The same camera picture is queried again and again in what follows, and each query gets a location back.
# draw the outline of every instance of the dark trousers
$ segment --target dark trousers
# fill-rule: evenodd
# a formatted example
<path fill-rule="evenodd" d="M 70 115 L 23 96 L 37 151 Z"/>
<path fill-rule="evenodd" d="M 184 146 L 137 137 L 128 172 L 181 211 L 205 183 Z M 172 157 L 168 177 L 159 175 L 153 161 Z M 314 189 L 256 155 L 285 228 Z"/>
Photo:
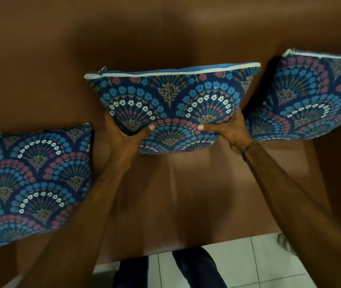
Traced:
<path fill-rule="evenodd" d="M 178 268 L 191 288 L 227 288 L 211 255 L 202 247 L 172 252 Z M 114 288 L 147 288 L 149 257 L 120 262 Z"/>

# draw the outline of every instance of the blue patterned cushion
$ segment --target blue patterned cushion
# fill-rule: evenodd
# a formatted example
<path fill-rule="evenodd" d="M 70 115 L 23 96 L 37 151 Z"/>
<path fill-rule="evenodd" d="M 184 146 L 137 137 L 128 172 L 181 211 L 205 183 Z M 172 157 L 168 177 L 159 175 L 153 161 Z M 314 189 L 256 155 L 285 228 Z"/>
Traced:
<path fill-rule="evenodd" d="M 245 96 L 259 63 L 221 64 L 149 72 L 101 71 L 85 75 L 120 129 L 133 135 L 157 127 L 139 154 L 204 149 L 218 134 L 200 133 L 201 123 L 222 123 Z"/>
<path fill-rule="evenodd" d="M 85 197 L 91 130 L 0 134 L 0 247 L 57 230 Z"/>
<path fill-rule="evenodd" d="M 255 140 L 313 139 L 341 124 L 341 56 L 289 49 L 245 122 Z"/>

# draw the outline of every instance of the white zipper tape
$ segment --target white zipper tape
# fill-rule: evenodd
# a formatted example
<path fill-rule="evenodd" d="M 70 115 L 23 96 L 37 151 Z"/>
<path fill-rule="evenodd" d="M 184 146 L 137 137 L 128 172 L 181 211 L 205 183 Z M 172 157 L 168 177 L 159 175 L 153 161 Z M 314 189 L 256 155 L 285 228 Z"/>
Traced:
<path fill-rule="evenodd" d="M 244 69 L 247 67 L 260 67 L 259 62 L 250 62 L 247 64 L 236 64 L 230 67 L 216 67 L 210 69 L 201 69 L 198 71 L 188 71 L 188 72 L 147 72 L 143 74 L 125 74 L 122 72 L 108 72 L 104 74 L 86 74 L 84 76 L 87 80 L 98 79 L 101 77 L 150 77 L 150 76 L 169 76 L 169 75 L 196 75 L 196 74 L 206 74 L 209 72 L 221 72 L 221 71 L 232 71 L 236 69 Z"/>
<path fill-rule="evenodd" d="M 286 52 L 283 53 L 283 57 L 286 57 L 288 54 L 294 54 L 298 56 L 313 56 L 318 58 L 331 58 L 331 59 L 341 59 L 341 56 L 333 55 L 333 54 L 326 54 L 326 53 L 312 53 L 310 51 L 296 51 L 293 48 L 288 49 Z"/>

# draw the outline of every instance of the brown leather sofa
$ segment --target brown leather sofa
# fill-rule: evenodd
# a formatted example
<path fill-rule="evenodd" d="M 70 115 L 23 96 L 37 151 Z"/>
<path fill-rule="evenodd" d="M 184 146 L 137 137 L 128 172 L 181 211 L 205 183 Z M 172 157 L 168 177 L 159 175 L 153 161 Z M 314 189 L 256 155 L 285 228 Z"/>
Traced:
<path fill-rule="evenodd" d="M 96 178 L 108 147 L 86 72 L 261 62 L 244 108 L 265 91 L 273 57 L 293 47 L 341 53 L 341 0 L 0 0 L 0 131 L 90 122 Z M 341 127 L 262 144 L 341 220 Z M 247 165 L 220 138 L 197 152 L 137 156 L 98 263 L 278 230 Z M 52 235 L 0 248 L 0 287 L 26 273 Z"/>

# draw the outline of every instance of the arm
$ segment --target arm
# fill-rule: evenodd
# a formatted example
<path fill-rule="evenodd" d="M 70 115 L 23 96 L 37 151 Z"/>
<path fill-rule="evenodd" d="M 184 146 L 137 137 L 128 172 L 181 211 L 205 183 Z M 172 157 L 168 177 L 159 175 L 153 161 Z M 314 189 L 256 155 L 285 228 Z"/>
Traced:
<path fill-rule="evenodd" d="M 219 132 L 236 153 L 254 140 L 240 110 L 227 123 L 198 126 Z M 264 198 L 294 251 L 319 288 L 341 288 L 341 224 L 271 158 L 261 145 L 245 153 Z"/>
<path fill-rule="evenodd" d="M 92 275 L 121 178 L 129 169 L 141 140 L 154 129 L 150 125 L 137 135 L 126 136 L 108 111 L 104 118 L 110 158 L 80 207 L 56 232 L 20 288 L 84 287 Z"/>

